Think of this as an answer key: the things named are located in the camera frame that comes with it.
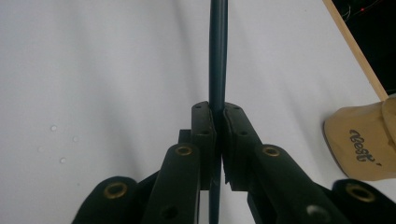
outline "wooden edge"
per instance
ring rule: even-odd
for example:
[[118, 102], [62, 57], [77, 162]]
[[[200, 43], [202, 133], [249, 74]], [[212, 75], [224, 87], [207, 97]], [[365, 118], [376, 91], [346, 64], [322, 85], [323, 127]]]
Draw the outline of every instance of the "wooden edge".
[[350, 33], [347, 25], [344, 23], [344, 20], [341, 18], [340, 13], [338, 13], [337, 8], [335, 7], [332, 0], [323, 0], [324, 5], [329, 10], [330, 14], [332, 15], [332, 19], [335, 21], [335, 24], [338, 26], [341, 34], [343, 35], [345, 41], [349, 45], [349, 48], [352, 50], [353, 55], [355, 56], [356, 60], [358, 61], [361, 69], [363, 70], [364, 74], [369, 79], [370, 84], [372, 85], [376, 95], [381, 101], [385, 101], [388, 99], [388, 94], [384, 90], [384, 87], [378, 80], [378, 77], [375, 75], [373, 68], [370, 66], [369, 62], [367, 62], [366, 57], [364, 57], [361, 48], [359, 48], [358, 44], [356, 43], [355, 38], [353, 38], [352, 33]]

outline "black lettering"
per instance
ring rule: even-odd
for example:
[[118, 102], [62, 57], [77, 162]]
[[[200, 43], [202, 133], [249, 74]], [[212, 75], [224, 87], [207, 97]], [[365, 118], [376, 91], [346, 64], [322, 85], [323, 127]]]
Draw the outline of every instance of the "black lettering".
[[349, 133], [352, 136], [349, 137], [350, 141], [353, 143], [353, 147], [356, 149], [355, 153], [357, 154], [356, 159], [358, 161], [375, 161], [372, 154], [370, 154], [369, 150], [364, 148], [363, 142], [364, 138], [361, 137], [361, 134], [356, 130], [349, 130]]

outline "white surface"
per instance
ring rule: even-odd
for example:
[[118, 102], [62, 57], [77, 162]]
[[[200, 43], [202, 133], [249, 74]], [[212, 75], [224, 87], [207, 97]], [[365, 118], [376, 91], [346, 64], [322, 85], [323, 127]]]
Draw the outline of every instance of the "white surface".
[[[160, 168], [207, 100], [209, 3], [0, 3], [1, 223], [70, 223], [100, 181]], [[321, 1], [229, 4], [227, 101], [329, 188], [345, 177], [321, 124], [375, 92]], [[253, 223], [246, 193], [225, 186], [220, 223]]]

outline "beige cap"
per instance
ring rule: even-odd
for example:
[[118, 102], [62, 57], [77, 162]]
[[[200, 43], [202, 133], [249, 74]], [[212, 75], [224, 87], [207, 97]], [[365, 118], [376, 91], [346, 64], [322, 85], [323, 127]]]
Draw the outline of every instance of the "beige cap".
[[348, 177], [396, 178], [396, 98], [339, 109], [325, 120], [324, 135]]

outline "metal grommet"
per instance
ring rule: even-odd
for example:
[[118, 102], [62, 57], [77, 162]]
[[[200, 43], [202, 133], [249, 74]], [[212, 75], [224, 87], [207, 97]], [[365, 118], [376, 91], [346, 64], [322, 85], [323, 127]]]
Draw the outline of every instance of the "metal grommet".
[[114, 182], [106, 186], [105, 191], [103, 192], [107, 199], [117, 199], [122, 197], [128, 187], [126, 184], [122, 182]]
[[308, 205], [306, 207], [306, 213], [312, 217], [316, 223], [330, 223], [332, 221], [329, 212], [316, 204]]
[[365, 203], [372, 203], [375, 201], [375, 195], [370, 190], [365, 189], [359, 184], [347, 184], [346, 192], [355, 199]]
[[192, 148], [190, 147], [178, 147], [176, 148], [177, 155], [188, 156], [192, 153]]
[[274, 147], [264, 147], [262, 149], [262, 153], [267, 154], [268, 156], [277, 157], [280, 155], [280, 151]]

